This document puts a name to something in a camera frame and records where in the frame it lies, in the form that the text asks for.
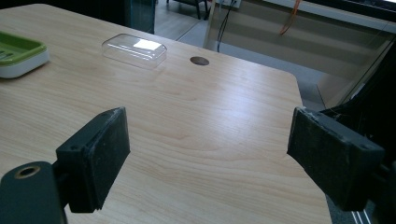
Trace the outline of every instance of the clear plastic container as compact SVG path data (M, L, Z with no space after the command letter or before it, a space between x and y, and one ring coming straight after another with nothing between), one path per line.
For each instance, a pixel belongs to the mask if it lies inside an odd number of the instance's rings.
M116 35L102 44L105 57L141 68L157 67L166 58L166 46L133 35Z

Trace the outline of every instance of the wooden table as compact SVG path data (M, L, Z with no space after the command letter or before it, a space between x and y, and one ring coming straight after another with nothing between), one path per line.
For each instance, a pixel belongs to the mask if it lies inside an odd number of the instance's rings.
M0 175L56 161L94 116L126 107L132 152L103 210L66 208L70 223L331 222L323 192L286 154L302 103L293 75L45 5L0 10L0 29L50 54L0 79ZM102 56L121 33L164 44L167 59L148 70Z

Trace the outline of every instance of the round hole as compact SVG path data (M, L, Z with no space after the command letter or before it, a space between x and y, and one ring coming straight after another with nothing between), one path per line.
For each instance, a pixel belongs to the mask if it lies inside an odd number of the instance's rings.
M28 166L25 168L20 169L16 174L15 178L17 179L24 179L29 176L35 175L40 171L39 166Z
M190 61L197 65L208 65L209 64L209 61L203 57L192 57L192 58L190 58Z

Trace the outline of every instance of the black metal bracket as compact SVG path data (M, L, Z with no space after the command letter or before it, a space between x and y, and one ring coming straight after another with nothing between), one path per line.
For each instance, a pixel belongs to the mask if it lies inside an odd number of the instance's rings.
M375 204L377 223L396 220L396 45L347 103L294 110L288 154L344 211Z
M53 164L35 161L6 173L0 223L66 223L74 213L101 209L130 153L125 108L99 114L56 149Z

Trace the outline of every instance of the floor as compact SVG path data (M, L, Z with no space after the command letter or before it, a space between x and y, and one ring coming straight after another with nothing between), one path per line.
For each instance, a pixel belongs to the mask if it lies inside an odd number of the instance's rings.
M205 16L205 6L203 3L200 4L200 10L203 18ZM195 7L172 0L170 0L169 4L166 4L165 0L159 0L156 6L155 35L201 48L204 45L207 25L207 21L199 21L197 19ZM316 111L325 109L317 88L317 83L323 75L321 72L224 43L220 45L220 52L294 74L297 78L303 105ZM366 216L364 213L355 213L352 215L350 212L343 212L329 198L327 200L333 224L369 223L363 222ZM373 206L369 204L366 210L370 217ZM357 220L359 219L358 216L362 217L362 222Z

